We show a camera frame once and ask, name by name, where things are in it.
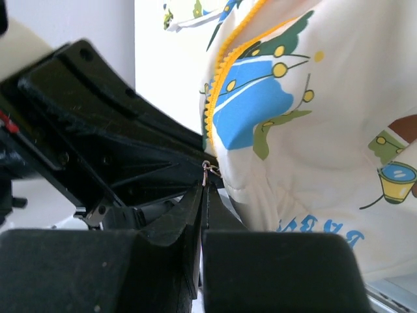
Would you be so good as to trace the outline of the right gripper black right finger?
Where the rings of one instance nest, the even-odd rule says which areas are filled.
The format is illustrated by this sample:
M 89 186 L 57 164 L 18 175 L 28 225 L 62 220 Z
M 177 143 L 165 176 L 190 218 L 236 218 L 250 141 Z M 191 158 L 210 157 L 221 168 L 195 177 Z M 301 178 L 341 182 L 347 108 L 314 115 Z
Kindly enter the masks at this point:
M 203 191 L 206 312 L 370 312 L 354 254 L 339 235 L 248 230 L 213 183 Z

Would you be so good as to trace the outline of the yellow cream printed kids jacket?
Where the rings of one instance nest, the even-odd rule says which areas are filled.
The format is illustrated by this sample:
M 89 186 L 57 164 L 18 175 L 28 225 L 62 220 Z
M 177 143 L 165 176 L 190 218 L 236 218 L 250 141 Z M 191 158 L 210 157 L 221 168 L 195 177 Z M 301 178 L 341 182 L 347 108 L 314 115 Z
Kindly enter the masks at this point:
M 343 237 L 367 281 L 416 271 L 416 2 L 164 1 L 214 22 L 203 149 L 254 231 Z

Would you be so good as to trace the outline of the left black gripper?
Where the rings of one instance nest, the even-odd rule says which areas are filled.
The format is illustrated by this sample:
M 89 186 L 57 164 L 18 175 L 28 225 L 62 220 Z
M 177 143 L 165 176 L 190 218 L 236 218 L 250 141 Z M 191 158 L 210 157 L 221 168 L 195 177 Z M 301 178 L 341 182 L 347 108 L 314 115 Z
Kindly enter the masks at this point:
M 1 117 L 9 144 L 51 183 L 52 170 L 60 168 L 48 141 L 52 130 L 143 144 L 196 163 L 216 161 L 202 150 L 200 135 L 136 94 L 88 40 L 61 47 L 22 78 L 2 83 Z M 75 216 L 99 225 L 109 209 L 76 207 Z

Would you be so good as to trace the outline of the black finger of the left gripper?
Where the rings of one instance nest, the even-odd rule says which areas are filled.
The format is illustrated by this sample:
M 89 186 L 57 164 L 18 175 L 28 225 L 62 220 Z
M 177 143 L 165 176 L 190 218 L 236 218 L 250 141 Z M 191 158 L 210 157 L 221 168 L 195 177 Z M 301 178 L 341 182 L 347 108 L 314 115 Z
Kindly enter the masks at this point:
M 77 208 L 138 207 L 184 194 L 217 160 L 190 131 L 52 130 L 53 185 Z

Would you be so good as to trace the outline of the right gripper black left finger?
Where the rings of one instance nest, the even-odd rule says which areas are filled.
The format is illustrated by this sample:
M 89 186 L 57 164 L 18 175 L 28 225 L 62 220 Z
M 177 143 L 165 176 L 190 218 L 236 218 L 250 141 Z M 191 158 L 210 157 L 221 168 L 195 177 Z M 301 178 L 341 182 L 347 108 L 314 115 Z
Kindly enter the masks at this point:
M 1 311 L 190 312 L 202 197 L 196 183 L 141 230 L 4 232 Z

